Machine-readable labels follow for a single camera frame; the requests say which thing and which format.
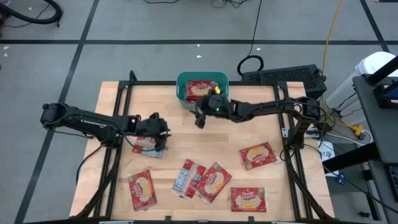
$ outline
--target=wooden table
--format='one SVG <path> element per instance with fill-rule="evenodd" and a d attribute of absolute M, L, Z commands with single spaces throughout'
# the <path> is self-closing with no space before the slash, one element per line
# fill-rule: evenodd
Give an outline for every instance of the wooden table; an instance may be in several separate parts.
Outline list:
<path fill-rule="evenodd" d="M 118 82 L 102 83 L 96 113 L 112 115 L 117 87 Z M 290 97 L 296 98 L 305 94 L 302 83 L 288 83 L 288 87 Z M 250 103 L 275 100 L 271 86 L 230 86 L 229 97 Z M 276 114 L 239 124 L 207 117 L 205 128 L 199 129 L 194 124 L 194 115 L 181 107 L 175 96 L 175 86 L 172 85 L 133 86 L 129 109 L 129 114 L 140 114 L 143 119 L 155 111 L 159 112 L 168 122 L 172 136 L 167 141 L 168 150 L 163 159 L 132 153 L 132 147 L 126 142 L 123 144 L 112 219 L 164 220 L 165 216 L 170 215 L 172 220 L 247 221 L 248 216 L 254 216 L 255 221 L 295 220 L 286 166 L 279 159 L 282 138 Z M 134 137 L 129 138 L 132 142 L 135 141 Z M 246 170 L 238 151 L 266 141 L 271 143 L 278 160 Z M 306 139 L 305 143 L 317 148 L 316 140 Z M 85 156 L 98 146 L 97 140 L 88 140 Z M 325 211 L 334 217 L 319 153 L 309 147 L 301 152 L 309 191 Z M 101 150 L 81 168 L 70 215 L 77 214 L 98 188 L 104 153 L 105 149 Z M 186 159 L 198 161 L 207 168 L 218 161 L 232 175 L 232 179 L 211 205 L 205 204 L 197 196 L 189 200 L 172 194 L 173 183 Z M 146 169 L 150 170 L 158 204 L 148 211 L 135 212 L 127 177 Z M 230 187 L 265 187 L 268 193 L 268 211 L 231 212 L 228 201 Z M 302 195 L 298 188 L 297 194 L 301 216 L 305 217 Z M 101 214 L 104 214 L 107 198 L 108 193 L 105 192 Z"/>

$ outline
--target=keyboard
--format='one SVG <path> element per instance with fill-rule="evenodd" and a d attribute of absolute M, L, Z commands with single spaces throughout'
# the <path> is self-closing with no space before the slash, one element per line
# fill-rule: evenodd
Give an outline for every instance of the keyboard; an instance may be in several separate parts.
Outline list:
<path fill-rule="evenodd" d="M 387 178 L 390 182 L 392 194 L 398 202 L 398 164 L 386 166 Z"/>

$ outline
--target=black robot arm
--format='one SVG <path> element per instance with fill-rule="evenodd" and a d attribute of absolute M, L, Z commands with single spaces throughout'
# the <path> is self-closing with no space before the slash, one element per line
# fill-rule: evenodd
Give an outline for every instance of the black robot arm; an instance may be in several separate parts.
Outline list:
<path fill-rule="evenodd" d="M 96 137 L 101 145 L 106 147 L 118 147 L 120 136 L 143 136 L 154 138 L 155 150 L 161 151 L 165 149 L 168 131 L 170 131 L 167 122 L 159 118 L 158 113 L 141 121 L 139 115 L 106 116 L 63 103 L 44 104 L 43 109 L 40 122 L 45 129 L 62 126 L 72 128 L 81 131 L 86 136 Z"/>
<path fill-rule="evenodd" d="M 200 98 L 195 104 L 195 124 L 199 128 L 205 126 L 206 116 L 230 119 L 235 123 L 249 121 L 256 116 L 287 113 L 292 115 L 297 124 L 289 129 L 286 143 L 288 147 L 303 148 L 304 134 L 311 124 L 317 123 L 320 118 L 319 102 L 307 98 L 286 98 L 267 103 L 245 103 L 236 100 L 228 101 L 225 96 L 209 90 L 208 94 Z"/>

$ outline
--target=yellow cable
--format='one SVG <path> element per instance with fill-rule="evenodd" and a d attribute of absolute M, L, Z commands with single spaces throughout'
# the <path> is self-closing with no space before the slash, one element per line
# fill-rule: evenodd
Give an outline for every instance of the yellow cable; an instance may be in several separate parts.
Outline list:
<path fill-rule="evenodd" d="M 333 22 L 331 23 L 331 27 L 330 27 L 330 30 L 329 30 L 328 38 L 327 38 L 326 44 L 325 44 L 325 51 L 323 53 L 323 64 L 322 64 L 322 73 L 323 73 L 324 76 L 325 76 L 326 56 L 328 54 L 329 40 L 330 40 L 331 34 L 333 33 L 333 29 L 335 28 L 336 18 L 337 18 L 338 13 L 340 12 L 340 8 L 341 8 L 341 4 L 342 3 L 343 3 L 343 0 L 340 0 L 339 3 L 338 3 L 337 10 L 336 10 L 336 13 L 335 13 L 335 17 L 333 18 Z M 327 110 L 326 103 L 325 103 L 325 99 L 323 99 L 323 96 L 321 96 L 321 100 L 322 100 L 323 107 L 324 107 L 324 109 L 326 111 L 326 116 L 327 116 L 328 119 L 331 119 L 336 124 L 339 124 L 339 125 L 342 125 L 342 126 L 346 126 L 346 127 L 350 127 L 350 128 L 353 127 L 352 125 L 343 124 L 343 123 L 340 123 L 340 122 L 336 121 L 335 118 L 333 118 L 331 116 L 331 114 L 329 114 L 329 112 Z"/>

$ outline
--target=snack package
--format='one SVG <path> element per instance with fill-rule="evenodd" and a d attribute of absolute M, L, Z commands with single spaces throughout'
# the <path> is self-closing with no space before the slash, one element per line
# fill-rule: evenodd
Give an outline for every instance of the snack package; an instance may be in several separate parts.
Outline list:
<path fill-rule="evenodd" d="M 151 151 L 151 149 L 155 148 L 155 145 L 156 142 L 154 138 L 138 137 L 136 143 L 134 144 L 132 152 L 142 154 L 145 156 L 151 156 L 158 159 L 163 159 L 166 150 L 161 150 L 159 152 Z"/>
<path fill-rule="evenodd" d="M 135 144 L 142 147 L 155 148 L 156 142 L 152 137 L 137 137 Z"/>
<path fill-rule="evenodd" d="M 275 154 L 268 142 L 239 151 L 247 170 L 276 161 Z"/>
<path fill-rule="evenodd" d="M 134 211 L 146 210 L 156 205 L 156 196 L 149 170 L 129 176 L 132 205 Z"/>
<path fill-rule="evenodd" d="M 132 149 L 132 152 L 138 153 L 141 155 L 145 155 L 145 156 L 151 156 L 151 157 L 158 158 L 158 159 L 163 159 L 166 150 L 161 150 L 161 151 L 157 152 L 157 151 L 150 151 L 151 149 L 153 149 L 153 148 L 135 145 L 134 148 Z"/>
<path fill-rule="evenodd" d="M 197 100 L 201 96 L 206 95 L 211 89 L 211 85 L 218 85 L 214 81 L 189 81 L 187 83 L 187 94 L 185 96 L 186 100 Z"/>
<path fill-rule="evenodd" d="M 231 187 L 232 212 L 266 212 L 266 191 L 264 187 Z"/>
<path fill-rule="evenodd" d="M 215 162 L 199 181 L 197 194 L 206 203 L 211 203 L 230 179 L 231 174 Z"/>
<path fill-rule="evenodd" d="M 205 171 L 206 167 L 187 159 L 173 185 L 173 192 L 181 198 L 192 198 Z"/>

